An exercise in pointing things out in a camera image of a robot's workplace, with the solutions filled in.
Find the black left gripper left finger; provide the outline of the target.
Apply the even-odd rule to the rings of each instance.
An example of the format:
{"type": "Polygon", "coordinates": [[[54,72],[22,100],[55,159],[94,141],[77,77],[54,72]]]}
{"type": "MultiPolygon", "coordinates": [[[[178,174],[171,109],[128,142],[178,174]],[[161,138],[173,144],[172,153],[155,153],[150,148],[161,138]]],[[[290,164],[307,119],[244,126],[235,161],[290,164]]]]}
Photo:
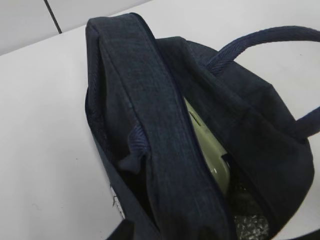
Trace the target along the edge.
{"type": "Polygon", "coordinates": [[[150,228],[142,221],[124,219],[107,240],[149,240],[150,228]]]}

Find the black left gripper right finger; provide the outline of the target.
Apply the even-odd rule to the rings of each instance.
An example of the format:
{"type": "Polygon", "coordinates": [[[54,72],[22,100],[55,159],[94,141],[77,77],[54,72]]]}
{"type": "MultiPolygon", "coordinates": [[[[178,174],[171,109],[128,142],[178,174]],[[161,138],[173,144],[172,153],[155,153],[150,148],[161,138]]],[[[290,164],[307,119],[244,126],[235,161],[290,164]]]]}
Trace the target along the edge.
{"type": "Polygon", "coordinates": [[[320,229],[319,225],[286,225],[282,229],[282,235],[284,239],[293,240],[299,237],[306,236],[320,229]]]}

